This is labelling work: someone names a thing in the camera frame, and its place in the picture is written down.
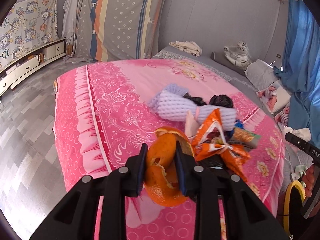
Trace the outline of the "right hand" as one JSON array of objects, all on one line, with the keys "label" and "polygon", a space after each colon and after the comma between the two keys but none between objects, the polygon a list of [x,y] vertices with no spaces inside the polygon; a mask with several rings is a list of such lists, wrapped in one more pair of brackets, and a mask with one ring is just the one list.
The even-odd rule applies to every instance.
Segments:
[{"label": "right hand", "polygon": [[314,170],[315,170],[315,166],[311,165],[307,169],[306,174],[302,178],[302,181],[305,183],[305,194],[307,197],[312,196],[312,189],[315,183]]}]

